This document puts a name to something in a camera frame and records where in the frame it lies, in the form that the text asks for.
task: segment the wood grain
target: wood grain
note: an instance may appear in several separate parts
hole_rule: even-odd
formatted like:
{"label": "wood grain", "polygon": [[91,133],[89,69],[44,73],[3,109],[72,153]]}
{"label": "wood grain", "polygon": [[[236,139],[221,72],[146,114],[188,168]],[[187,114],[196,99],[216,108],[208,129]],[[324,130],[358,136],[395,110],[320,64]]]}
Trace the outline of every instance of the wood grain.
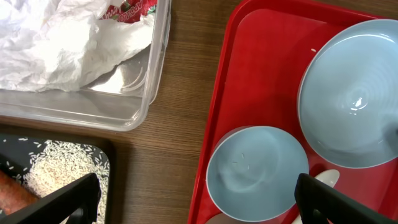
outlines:
{"label": "wood grain", "polygon": [[[159,92],[137,129],[116,133],[7,117],[0,122],[110,139],[116,148],[111,223],[186,223],[224,29],[239,2],[173,0]],[[323,2],[398,19],[396,0]]]}

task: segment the red candy wrapper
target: red candy wrapper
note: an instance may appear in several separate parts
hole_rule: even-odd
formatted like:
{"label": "red candy wrapper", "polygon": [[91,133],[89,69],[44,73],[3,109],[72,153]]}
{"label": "red candy wrapper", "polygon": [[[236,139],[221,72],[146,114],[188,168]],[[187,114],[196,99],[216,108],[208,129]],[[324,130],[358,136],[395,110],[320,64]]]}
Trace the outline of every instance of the red candy wrapper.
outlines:
{"label": "red candy wrapper", "polygon": [[133,23],[141,15],[155,11],[157,0],[126,0],[120,7],[110,6],[102,19],[114,19],[119,22]]}

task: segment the small blue bowl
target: small blue bowl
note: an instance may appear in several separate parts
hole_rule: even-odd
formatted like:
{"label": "small blue bowl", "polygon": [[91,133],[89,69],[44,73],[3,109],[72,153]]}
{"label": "small blue bowl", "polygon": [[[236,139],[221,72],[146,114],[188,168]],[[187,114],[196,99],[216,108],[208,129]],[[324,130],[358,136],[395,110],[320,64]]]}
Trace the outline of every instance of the small blue bowl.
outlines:
{"label": "small blue bowl", "polygon": [[367,168],[398,156],[398,21],[340,32],[308,66],[298,101],[308,143],[327,161]]}
{"label": "small blue bowl", "polygon": [[223,213],[244,222],[261,222],[295,204],[300,173],[308,173],[308,159],[293,136],[268,126],[243,127],[219,141],[206,183]]}

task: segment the light blue bowl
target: light blue bowl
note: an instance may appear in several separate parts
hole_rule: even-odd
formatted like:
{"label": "light blue bowl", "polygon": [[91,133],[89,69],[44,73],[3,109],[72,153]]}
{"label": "light blue bowl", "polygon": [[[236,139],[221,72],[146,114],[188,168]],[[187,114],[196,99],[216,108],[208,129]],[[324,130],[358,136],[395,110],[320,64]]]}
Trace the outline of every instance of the light blue bowl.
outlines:
{"label": "light blue bowl", "polygon": [[220,140],[206,183],[223,213],[244,222],[261,222],[295,204],[300,173],[308,173],[300,143],[281,129],[255,126],[235,129]]}
{"label": "light blue bowl", "polygon": [[365,168],[398,155],[398,21],[352,26],[317,53],[298,101],[302,131],[324,159]]}

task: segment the red tray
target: red tray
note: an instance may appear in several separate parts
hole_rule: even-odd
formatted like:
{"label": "red tray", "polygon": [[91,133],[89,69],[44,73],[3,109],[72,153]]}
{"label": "red tray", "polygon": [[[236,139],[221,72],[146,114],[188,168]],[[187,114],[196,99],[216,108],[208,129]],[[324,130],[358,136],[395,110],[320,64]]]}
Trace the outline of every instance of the red tray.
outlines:
{"label": "red tray", "polygon": [[[215,144],[247,125],[283,129],[300,141],[310,174],[340,171],[335,189],[389,218],[398,215],[397,160],[370,169],[345,169],[319,157],[306,142],[297,117],[302,75],[321,47],[343,29],[376,16],[309,0],[245,0],[229,19],[211,101],[188,223],[220,213],[211,201],[206,168]],[[290,224],[294,206],[271,223]]]}

